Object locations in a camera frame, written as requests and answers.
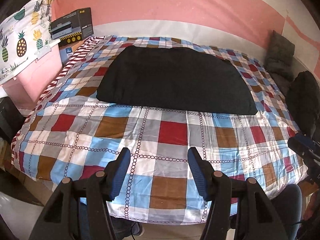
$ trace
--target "plaid bedspread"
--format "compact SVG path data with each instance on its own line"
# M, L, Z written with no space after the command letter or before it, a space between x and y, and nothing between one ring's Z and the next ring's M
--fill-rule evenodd
M230 60L251 90L257 114L98 101L96 90L108 67L131 45L189 47ZM12 162L33 179L58 184L66 176L77 180L103 170L128 147L131 163L120 195L108 203L110 214L148 223L193 224L206 221L210 203L197 192L187 162L189 147L231 178L256 178L272 198L306 175L302 160L287 147L297 129L276 84L245 54L166 37L93 37L79 47L26 119L12 143ZM232 203L233 214L236 200Z

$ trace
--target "jeans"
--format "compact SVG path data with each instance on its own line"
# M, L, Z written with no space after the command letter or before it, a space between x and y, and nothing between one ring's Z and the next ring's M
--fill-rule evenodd
M110 216L116 238L122 240L131 235L131 228L136 224L135 221L130 221L123 218L115 218ZM90 240L89 222L87 214L87 205L80 203L79 224L81 232L81 240Z
M277 197L271 200L284 225L288 240L294 240L301 220L302 194L298 185L288 185Z
M288 185L277 197L271 200L273 206L284 225L288 240L294 240L299 225L293 225L300 221L302 209L302 194L298 185ZM111 222L118 240L131 235L131 228L136 222L123 218L111 217ZM90 240L89 223L87 218L87 206L80 204L79 223L81 240Z

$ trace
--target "cardboard box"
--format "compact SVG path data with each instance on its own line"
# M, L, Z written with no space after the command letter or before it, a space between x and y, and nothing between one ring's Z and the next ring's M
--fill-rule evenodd
M61 62L62 62L63 67L69 61L69 59L74 54L76 49L78 49L83 43L84 43L84 41L78 41L76 43L66 45L66 46L59 48L60 58L61 58Z
M81 8L51 23L52 39L59 38L59 47L84 40L93 34L91 8Z

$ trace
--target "black jacket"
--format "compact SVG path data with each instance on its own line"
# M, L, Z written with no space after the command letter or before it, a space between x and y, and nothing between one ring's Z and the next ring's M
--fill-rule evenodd
M312 138L320 114L320 90L310 71L299 73L291 83L285 100L301 132Z

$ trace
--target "cable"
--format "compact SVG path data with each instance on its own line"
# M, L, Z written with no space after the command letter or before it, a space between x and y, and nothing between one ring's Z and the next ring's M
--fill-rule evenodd
M134 238L134 236L133 236L133 234L132 234L132 228L136 225L136 223L137 223L137 222L135 222L135 223L132 225L131 229L130 229L130 233L131 233L131 236L132 236L133 240L136 240L136 239Z

